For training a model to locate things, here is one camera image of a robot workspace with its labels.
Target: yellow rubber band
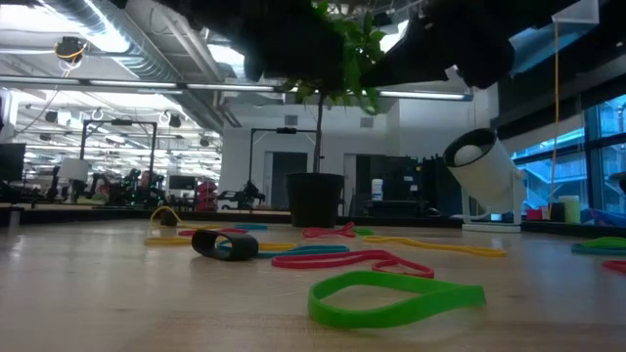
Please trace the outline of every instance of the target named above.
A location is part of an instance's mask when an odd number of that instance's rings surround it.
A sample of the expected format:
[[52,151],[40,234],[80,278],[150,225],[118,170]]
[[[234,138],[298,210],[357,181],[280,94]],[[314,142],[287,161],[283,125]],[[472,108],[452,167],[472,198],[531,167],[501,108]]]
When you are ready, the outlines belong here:
[[434,244],[434,243],[424,243],[415,241],[407,238],[396,238],[396,237],[383,237],[383,236],[368,236],[363,238],[365,242],[371,243],[383,243],[383,242],[398,242],[406,245],[416,246],[425,249],[438,249],[438,250],[453,250],[460,251],[464,253],[469,253],[478,256],[485,257],[504,257],[507,256],[507,253],[504,250],[487,248],[487,247],[479,247],[473,245],[451,245],[451,244]]
[[[191,245],[192,238],[184,238],[184,237],[171,237],[171,238],[147,238],[144,241],[145,245],[165,245],[165,246],[178,246],[178,245]],[[295,243],[281,243],[281,242],[261,242],[258,244],[259,250],[267,250],[267,251],[284,251],[290,250],[297,247]]]
[[171,228],[173,228],[172,226],[164,226],[164,225],[155,224],[155,216],[157,216],[157,214],[159,214],[160,212],[165,211],[165,210],[168,210],[172,214],[174,214],[174,217],[176,218],[176,220],[178,220],[178,226],[176,226],[178,228],[193,229],[193,230],[216,230],[216,229],[223,229],[224,228],[224,225],[204,225],[204,226],[188,225],[183,220],[181,220],[180,217],[178,216],[178,214],[176,214],[176,212],[174,211],[174,209],[172,209],[169,206],[162,206],[159,209],[155,210],[155,212],[153,212],[153,215],[150,217],[150,224],[154,228],[158,228],[158,229],[171,229]]

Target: plant pot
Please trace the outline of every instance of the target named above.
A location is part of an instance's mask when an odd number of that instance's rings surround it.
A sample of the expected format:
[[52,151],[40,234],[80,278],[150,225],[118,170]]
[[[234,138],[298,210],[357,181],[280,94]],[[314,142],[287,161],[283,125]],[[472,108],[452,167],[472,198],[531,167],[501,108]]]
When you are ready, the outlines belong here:
[[333,227],[342,188],[341,175],[323,173],[287,175],[291,224],[295,227]]

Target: white container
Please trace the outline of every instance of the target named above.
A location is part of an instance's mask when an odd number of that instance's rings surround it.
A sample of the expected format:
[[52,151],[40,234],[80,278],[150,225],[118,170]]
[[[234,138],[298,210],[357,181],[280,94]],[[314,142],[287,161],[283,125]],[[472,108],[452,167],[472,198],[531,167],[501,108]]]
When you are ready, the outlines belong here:
[[372,200],[382,200],[382,180],[372,180]]

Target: green rubber band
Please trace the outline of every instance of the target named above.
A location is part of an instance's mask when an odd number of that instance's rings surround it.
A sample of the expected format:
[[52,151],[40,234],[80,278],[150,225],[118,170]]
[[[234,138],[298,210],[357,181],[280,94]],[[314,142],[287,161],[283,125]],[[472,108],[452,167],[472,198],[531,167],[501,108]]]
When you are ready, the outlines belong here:
[[[388,306],[348,310],[325,304],[322,299],[349,286],[368,285],[400,289],[420,296]],[[465,286],[406,275],[354,271],[326,279],[309,289],[309,316],[329,327],[344,329],[394,328],[452,309],[483,306],[482,286]]]
[[626,248],[626,239],[622,238],[599,238],[591,241],[580,243],[587,248],[599,248],[599,247],[624,247]]
[[374,231],[370,229],[352,229],[352,232],[359,236],[371,236],[374,234]]

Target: ceiling light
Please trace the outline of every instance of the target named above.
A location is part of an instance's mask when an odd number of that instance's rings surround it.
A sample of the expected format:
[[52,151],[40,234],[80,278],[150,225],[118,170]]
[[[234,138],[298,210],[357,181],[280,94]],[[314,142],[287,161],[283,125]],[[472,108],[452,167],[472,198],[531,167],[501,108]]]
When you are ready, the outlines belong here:
[[188,84],[189,89],[201,89],[201,90],[218,90],[222,92],[275,92],[276,88],[273,86],[262,86],[253,84]]
[[91,79],[89,82],[94,85],[111,87],[136,87],[136,88],[176,88],[176,83],[168,82],[142,82],[142,81],[116,81]]
[[55,77],[30,77],[15,75],[0,75],[0,81],[11,83],[29,83],[29,84],[55,84],[55,85],[78,85],[80,81],[73,78],[55,78]]
[[455,101],[462,101],[462,100],[469,98],[465,94],[401,92],[401,91],[380,91],[380,96],[383,98],[455,100]]

